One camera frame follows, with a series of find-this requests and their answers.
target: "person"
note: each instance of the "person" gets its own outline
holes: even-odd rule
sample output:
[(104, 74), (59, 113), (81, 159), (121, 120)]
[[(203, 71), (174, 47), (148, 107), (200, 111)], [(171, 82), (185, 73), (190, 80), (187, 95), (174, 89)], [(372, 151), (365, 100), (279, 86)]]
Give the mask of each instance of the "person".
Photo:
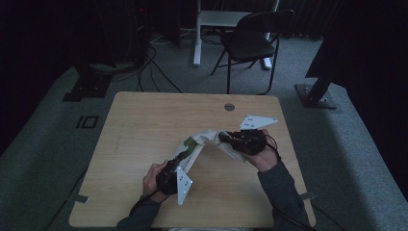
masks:
[[(258, 178), (273, 207), (274, 223), (272, 229), (277, 231), (304, 229), (293, 224), (293, 221), (310, 227), (303, 201), (294, 187), (293, 178), (284, 163), (280, 161), (276, 143), (272, 141), (267, 130), (264, 129), (263, 131), (268, 141), (265, 149), (255, 156), (244, 153), (243, 156), (258, 169)], [(119, 231), (150, 230), (155, 217), (159, 214), (162, 202), (167, 199), (167, 195), (157, 191), (156, 184), (156, 176), (165, 168), (166, 164), (167, 161), (160, 165), (153, 164), (146, 176), (143, 177), (143, 190), (140, 199), (154, 194), (149, 199), (142, 201), (140, 206), (131, 211), (129, 217), (122, 219), (117, 224), (116, 228)]]

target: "dark wall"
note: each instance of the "dark wall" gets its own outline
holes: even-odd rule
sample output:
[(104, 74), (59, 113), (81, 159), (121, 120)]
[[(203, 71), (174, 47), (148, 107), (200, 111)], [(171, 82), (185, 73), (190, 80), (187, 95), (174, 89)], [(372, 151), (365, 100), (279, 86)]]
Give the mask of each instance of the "dark wall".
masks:
[(0, 2), (0, 155), (75, 64), (140, 57), (131, 0)]
[(406, 1), (344, 1), (307, 73), (347, 89), (406, 198), (407, 22)]

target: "table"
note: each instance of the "table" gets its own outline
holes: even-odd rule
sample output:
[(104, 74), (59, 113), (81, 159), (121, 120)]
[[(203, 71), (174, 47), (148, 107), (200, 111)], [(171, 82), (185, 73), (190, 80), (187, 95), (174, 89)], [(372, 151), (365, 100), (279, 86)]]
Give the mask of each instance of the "table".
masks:
[[(273, 10), (276, 11), (279, 0), (273, 2)], [(201, 63), (201, 26), (225, 26), (235, 27), (241, 18), (249, 13), (243, 12), (220, 12), (220, 11), (201, 11), (201, 0), (197, 0), (197, 18), (196, 18), (196, 38), (194, 47), (193, 65), (199, 66)], [(271, 69), (270, 59), (263, 59), (265, 69)]]
[[(233, 104), (232, 112), (224, 109)], [(247, 115), (276, 116), (267, 127), (299, 193), (306, 187), (285, 118), (268, 95), (119, 92), (115, 96), (79, 195), (69, 218), (74, 227), (112, 227), (128, 216), (141, 194), (152, 163), (170, 158), (185, 138), (211, 128), (239, 131)], [(206, 144), (191, 170), (184, 205), (177, 196), (163, 203), (154, 227), (271, 227), (271, 206), (256, 168)], [(309, 220), (316, 219), (305, 200)]]

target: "right hand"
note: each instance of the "right hand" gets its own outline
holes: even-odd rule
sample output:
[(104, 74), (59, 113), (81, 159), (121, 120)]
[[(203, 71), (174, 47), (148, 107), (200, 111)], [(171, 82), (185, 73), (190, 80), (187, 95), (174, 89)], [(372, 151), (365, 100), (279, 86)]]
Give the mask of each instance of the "right hand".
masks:
[[(264, 132), (265, 135), (268, 135), (267, 129), (263, 129), (262, 131)], [(271, 146), (275, 146), (270, 137), (267, 137), (267, 141)], [(275, 153), (275, 151), (268, 145), (265, 146), (265, 149), (262, 152), (254, 156), (250, 156), (244, 153), (243, 156), (250, 164), (255, 166), (260, 172), (268, 171), (269, 169), (276, 166), (276, 164), (278, 164), (277, 153)]]

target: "gray sleeve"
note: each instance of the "gray sleeve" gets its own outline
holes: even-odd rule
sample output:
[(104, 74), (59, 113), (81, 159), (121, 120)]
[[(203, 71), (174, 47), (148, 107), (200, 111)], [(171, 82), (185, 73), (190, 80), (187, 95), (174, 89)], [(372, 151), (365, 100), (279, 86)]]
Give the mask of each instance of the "gray sleeve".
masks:
[[(278, 162), (275, 167), (266, 172), (258, 172), (258, 178), (272, 206), (279, 208), (290, 218), (309, 225), (303, 201), (283, 162)], [(303, 230), (284, 219), (275, 209), (272, 210), (272, 215), (274, 231)]]
[(148, 231), (159, 214), (161, 203), (153, 200), (143, 202), (131, 216), (122, 219), (116, 226), (119, 231)]

